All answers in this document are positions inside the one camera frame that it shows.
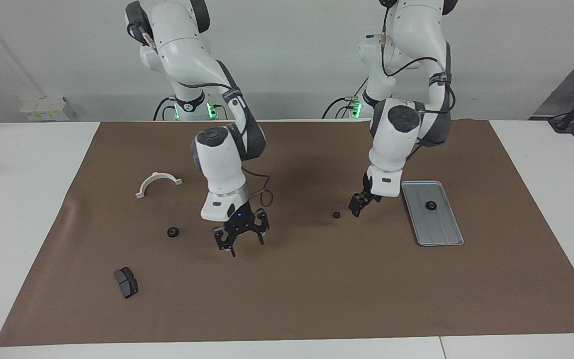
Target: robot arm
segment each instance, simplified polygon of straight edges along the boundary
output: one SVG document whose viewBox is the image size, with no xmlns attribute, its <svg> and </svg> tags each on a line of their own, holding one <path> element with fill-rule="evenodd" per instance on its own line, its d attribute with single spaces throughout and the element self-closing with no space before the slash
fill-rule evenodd
<svg viewBox="0 0 574 359">
<path fill-rule="evenodd" d="M 440 19 L 453 9 L 456 0 L 406 0 L 397 6 L 391 2 L 396 0 L 384 4 L 389 9 L 385 20 L 389 33 L 383 33 L 377 44 L 375 36 L 367 37 L 360 46 L 361 59 L 369 68 L 369 82 L 362 96 L 374 107 L 369 124 L 373 147 L 363 177 L 364 188 L 349 203 L 354 216 L 359 216 L 371 200 L 397 197 L 403 167 L 413 146 L 441 145 L 450 130 L 451 58 Z M 428 73 L 427 104 L 391 98 L 396 84 L 392 76 L 412 68 L 404 66 L 407 60 L 407 64 L 419 63 Z M 389 73 L 392 68 L 399 70 Z"/>
<path fill-rule="evenodd" d="M 143 44 L 143 63 L 166 75 L 171 83 L 177 110 L 193 112 L 205 100 L 202 88 L 212 88 L 223 96 L 235 118 L 234 123 L 201 131 L 191 144 L 194 162 L 209 189 L 201 217 L 225 222 L 214 236 L 220 249 L 232 250 L 242 232 L 253 230 L 261 236 L 269 229 L 264 210 L 251 211 L 242 172 L 242 161 L 262 154 L 265 135 L 225 64 L 210 55 L 198 36 L 209 27 L 205 2 L 191 3 L 192 8 L 187 9 L 175 1 L 161 2 L 148 17 L 135 1 L 126 9 L 128 30 Z M 255 225 L 255 219 L 260 219 L 261 225 Z M 221 239 L 225 231 L 229 235 Z"/>
</svg>

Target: black knob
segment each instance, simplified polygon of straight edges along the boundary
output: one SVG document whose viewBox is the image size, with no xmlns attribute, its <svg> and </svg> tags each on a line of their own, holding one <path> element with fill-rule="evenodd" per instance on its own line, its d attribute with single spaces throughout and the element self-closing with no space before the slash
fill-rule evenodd
<svg viewBox="0 0 574 359">
<path fill-rule="evenodd" d="M 168 229 L 168 237 L 174 238 L 178 236 L 178 228 L 177 227 L 170 227 Z"/>
<path fill-rule="evenodd" d="M 437 203 L 429 200 L 429 202 L 424 203 L 424 207 L 426 207 L 429 211 L 435 211 L 437 208 Z"/>
</svg>

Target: brown mat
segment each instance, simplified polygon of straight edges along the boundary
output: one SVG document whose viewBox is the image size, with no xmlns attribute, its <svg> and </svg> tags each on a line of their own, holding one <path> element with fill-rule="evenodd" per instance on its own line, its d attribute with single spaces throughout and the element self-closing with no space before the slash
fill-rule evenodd
<svg viewBox="0 0 574 359">
<path fill-rule="evenodd" d="M 100 125 L 0 346 L 574 332 L 574 269 L 487 122 L 455 121 L 405 167 L 444 184 L 465 244 L 440 248 L 416 244 L 401 198 L 349 213 L 367 123 L 263 123 L 267 150 L 246 166 L 273 176 L 272 227 L 264 246 L 239 238 L 235 259 L 199 214 L 207 187 L 188 147 L 206 127 Z M 154 171 L 185 183 L 136 199 Z M 139 282 L 129 300 L 123 266 Z"/>
</svg>

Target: green light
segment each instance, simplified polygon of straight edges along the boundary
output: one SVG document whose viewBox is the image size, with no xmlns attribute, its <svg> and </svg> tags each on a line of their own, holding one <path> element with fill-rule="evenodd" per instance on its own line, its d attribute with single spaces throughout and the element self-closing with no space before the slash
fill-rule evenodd
<svg viewBox="0 0 574 359">
<path fill-rule="evenodd" d="M 353 118 L 359 118 L 360 109 L 362 109 L 362 104 L 360 104 L 360 102 L 353 102 L 353 109 L 351 110 L 351 116 Z"/>
<path fill-rule="evenodd" d="M 210 119 L 216 118 L 218 116 L 218 113 L 216 112 L 214 105 L 210 104 L 209 102 L 207 103 L 207 111 L 209 112 Z"/>
</svg>

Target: white table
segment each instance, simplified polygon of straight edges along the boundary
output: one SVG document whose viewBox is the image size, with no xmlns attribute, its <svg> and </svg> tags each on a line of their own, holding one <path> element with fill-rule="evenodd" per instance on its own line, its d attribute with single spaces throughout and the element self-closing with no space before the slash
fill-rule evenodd
<svg viewBox="0 0 574 359">
<path fill-rule="evenodd" d="M 492 121 L 574 266 L 574 138 L 545 122 Z M 98 123 L 0 123 L 0 329 Z M 0 358 L 574 358 L 574 334 L 0 348 Z"/>
</svg>

